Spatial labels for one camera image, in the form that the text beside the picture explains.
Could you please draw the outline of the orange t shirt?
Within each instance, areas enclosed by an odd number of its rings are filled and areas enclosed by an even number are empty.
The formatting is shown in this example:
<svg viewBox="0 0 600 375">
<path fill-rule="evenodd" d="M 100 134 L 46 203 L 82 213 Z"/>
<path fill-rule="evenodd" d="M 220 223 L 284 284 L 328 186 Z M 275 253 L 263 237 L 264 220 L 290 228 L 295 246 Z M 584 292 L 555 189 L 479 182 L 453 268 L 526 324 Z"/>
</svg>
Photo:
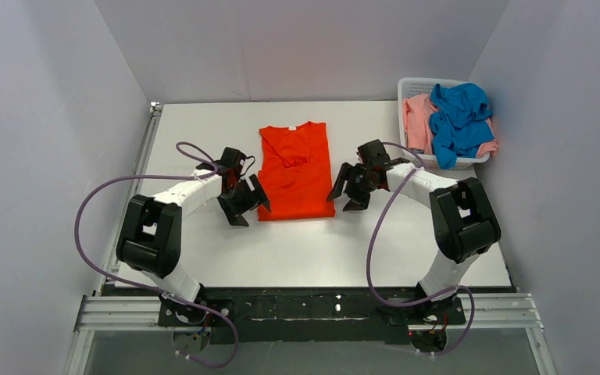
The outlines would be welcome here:
<svg viewBox="0 0 600 375">
<path fill-rule="evenodd" d="M 258 172 L 271 210 L 258 209 L 260 222 L 309 220 L 335 216 L 327 196 L 333 187 L 327 125 L 264 127 L 262 167 Z"/>
</svg>

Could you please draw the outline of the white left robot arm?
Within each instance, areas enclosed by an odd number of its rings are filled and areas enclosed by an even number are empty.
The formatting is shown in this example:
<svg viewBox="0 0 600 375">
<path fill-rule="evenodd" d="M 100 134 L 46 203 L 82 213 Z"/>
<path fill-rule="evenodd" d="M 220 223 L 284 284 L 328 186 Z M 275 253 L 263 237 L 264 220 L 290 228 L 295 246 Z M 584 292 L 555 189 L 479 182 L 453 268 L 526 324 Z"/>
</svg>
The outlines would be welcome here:
<svg viewBox="0 0 600 375">
<path fill-rule="evenodd" d="M 215 199 L 232 227 L 247 227 L 244 213 L 271 204 L 258 177 L 245 178 L 240 167 L 209 170 L 203 163 L 189 177 L 152 196 L 135 195 L 128 202 L 116 246 L 117 259 L 143 273 L 175 298 L 194 302 L 202 284 L 180 264 L 183 221 Z"/>
</svg>

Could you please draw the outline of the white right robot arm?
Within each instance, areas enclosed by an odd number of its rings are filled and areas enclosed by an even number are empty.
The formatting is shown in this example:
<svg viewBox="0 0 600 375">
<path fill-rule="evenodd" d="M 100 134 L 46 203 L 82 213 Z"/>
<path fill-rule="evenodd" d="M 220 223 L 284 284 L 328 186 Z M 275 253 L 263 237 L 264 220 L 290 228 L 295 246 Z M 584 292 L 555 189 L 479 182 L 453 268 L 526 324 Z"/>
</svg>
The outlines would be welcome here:
<svg viewBox="0 0 600 375">
<path fill-rule="evenodd" d="M 385 211 L 399 195 L 426 206 L 438 247 L 430 269 L 416 285 L 418 298 L 411 302 L 393 302 L 378 294 L 371 276 L 373 246 L 368 247 L 366 280 L 370 293 L 382 305 L 404 309 L 451 298 L 462 289 L 460 282 L 474 261 L 501 239 L 498 220 L 477 178 L 442 177 L 403 158 L 383 163 L 343 163 L 327 201 L 346 195 L 346 211 L 363 211 L 376 190 L 392 193 Z"/>
</svg>

